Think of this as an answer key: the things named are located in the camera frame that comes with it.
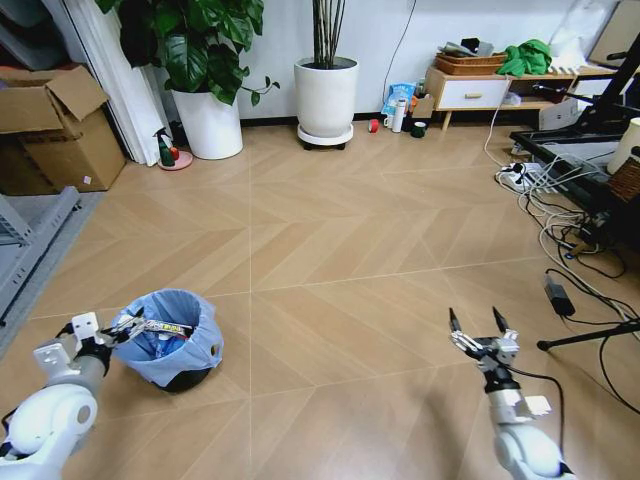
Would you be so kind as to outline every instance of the baseboard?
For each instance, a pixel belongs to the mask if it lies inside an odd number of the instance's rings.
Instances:
[[[459,123],[478,123],[491,122],[494,111],[459,111],[454,112],[453,122]],[[355,121],[371,120],[377,118],[381,120],[384,118],[380,112],[364,112],[356,113],[353,116]],[[434,112],[431,123],[442,123],[444,118],[443,112]],[[497,124],[504,125],[531,125],[533,128],[537,128],[538,124],[538,112],[535,110],[505,110],[499,112],[496,120]],[[268,118],[245,118],[240,120],[240,125],[243,127],[267,127],[273,125],[297,125],[298,119],[295,116],[291,117],[268,117]]]

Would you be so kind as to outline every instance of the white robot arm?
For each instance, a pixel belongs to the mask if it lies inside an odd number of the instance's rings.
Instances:
[[[111,351],[139,334],[140,316],[100,331],[94,313],[73,317],[54,340],[33,352],[47,385],[11,416],[0,446],[0,480],[59,480],[67,459],[83,443],[98,413],[96,394]],[[75,339],[73,345],[66,340]]]
[[[484,374],[496,435],[494,449],[500,465],[514,480],[574,480],[556,443],[529,424],[551,411],[549,403],[544,397],[524,398],[508,369],[519,350],[518,333],[509,329],[495,307],[493,313],[502,337],[471,338],[460,330],[452,309],[449,313],[451,341],[476,360]]]

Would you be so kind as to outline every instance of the green cloth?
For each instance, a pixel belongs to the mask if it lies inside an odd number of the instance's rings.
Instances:
[[[521,77],[525,73],[543,75],[551,65],[549,46],[540,40],[528,40],[519,47],[507,47],[507,59],[496,72]]]

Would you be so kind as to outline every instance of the tripod leg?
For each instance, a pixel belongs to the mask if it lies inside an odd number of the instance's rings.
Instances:
[[[640,323],[636,321],[621,323],[617,327],[608,328],[606,330],[598,330],[597,332],[574,335],[573,337],[560,338],[558,340],[540,340],[536,345],[540,350],[546,352],[550,348],[559,347],[560,345],[586,342],[588,340],[595,340],[597,338],[614,337],[616,335],[624,335],[625,333],[633,332],[640,332]]]

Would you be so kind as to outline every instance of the white bottle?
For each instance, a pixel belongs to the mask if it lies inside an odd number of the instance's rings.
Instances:
[[[624,132],[615,155],[607,165],[607,171],[613,175],[631,156],[631,149],[640,145],[640,117],[632,118],[629,128]]]
[[[404,119],[404,111],[407,107],[407,101],[401,98],[396,102],[396,110],[393,112],[393,125],[391,131],[393,133],[400,133],[402,130],[402,120]]]

